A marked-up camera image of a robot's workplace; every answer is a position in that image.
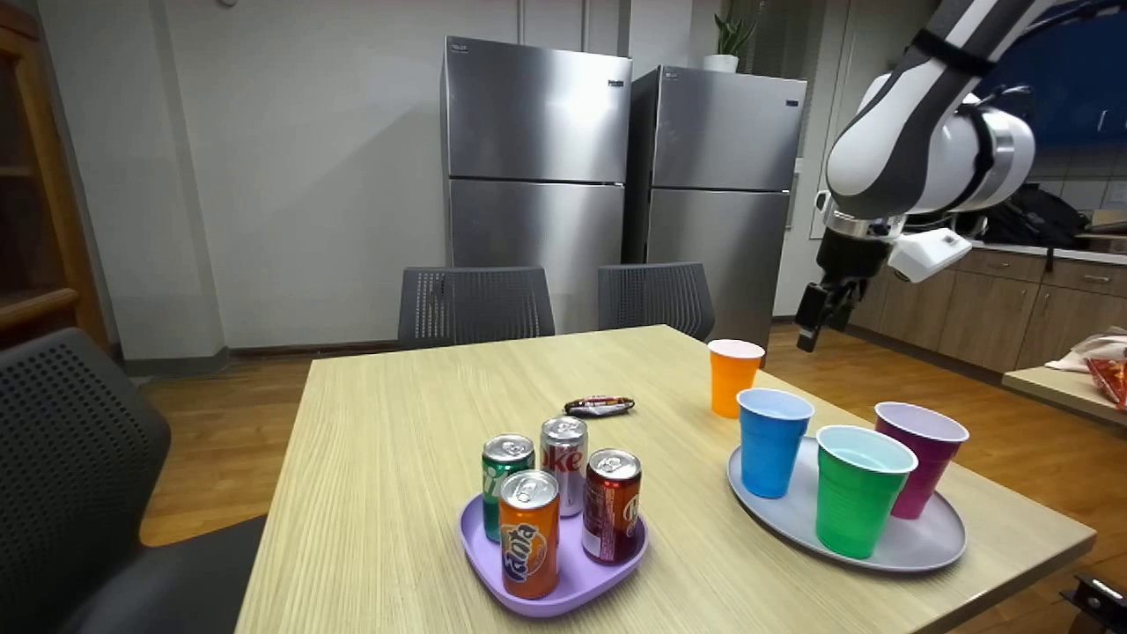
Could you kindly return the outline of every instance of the green cup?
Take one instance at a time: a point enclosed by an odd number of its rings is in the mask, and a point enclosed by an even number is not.
[[[915,456],[895,438],[861,425],[825,425],[818,432],[812,517],[820,545],[869,561],[915,464]]]

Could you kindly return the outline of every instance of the stainless steel refrigerator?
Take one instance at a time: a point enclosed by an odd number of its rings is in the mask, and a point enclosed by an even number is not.
[[[806,82],[658,68],[631,84],[624,261],[700,261],[713,333],[766,342]]]
[[[449,266],[543,266],[557,333],[594,329],[621,261],[631,61],[447,39]]]

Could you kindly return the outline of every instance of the wooden table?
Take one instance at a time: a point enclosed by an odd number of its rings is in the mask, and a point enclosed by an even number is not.
[[[1058,375],[1053,365],[1024,365],[1024,370],[1002,375],[999,383],[1010,390],[1053,402],[1058,410],[1127,425],[1127,412],[1121,412],[1101,395],[1101,388],[1090,381],[1090,375]]]
[[[642,459],[652,549],[567,632],[919,632],[1090,545],[1090,529],[952,464],[968,552],[925,578],[793,549],[730,495],[737,422],[709,412],[705,347],[669,329],[320,361],[308,370],[240,632],[516,632],[476,583],[456,516],[493,432],[536,438],[576,395],[632,395],[592,449]],[[810,395],[820,422],[861,422]]]

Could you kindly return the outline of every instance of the can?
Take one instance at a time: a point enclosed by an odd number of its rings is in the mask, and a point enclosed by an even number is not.
[[[516,473],[501,486],[501,578],[521,598],[560,584],[560,482],[548,473]]]
[[[592,561],[624,564],[637,545],[642,463],[598,449],[587,463],[587,499],[579,545]]]
[[[481,526],[486,539],[501,544],[501,482],[514,473],[536,468],[536,449],[529,438],[493,438],[481,449]]]
[[[560,482],[560,517],[585,510],[585,478],[587,478],[587,422],[574,416],[551,416],[540,432],[540,468]]]

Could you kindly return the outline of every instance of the blue cup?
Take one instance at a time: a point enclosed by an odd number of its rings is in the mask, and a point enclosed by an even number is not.
[[[788,489],[788,477],[795,468],[812,405],[766,388],[740,390],[737,402],[741,489],[765,499],[778,499]]]

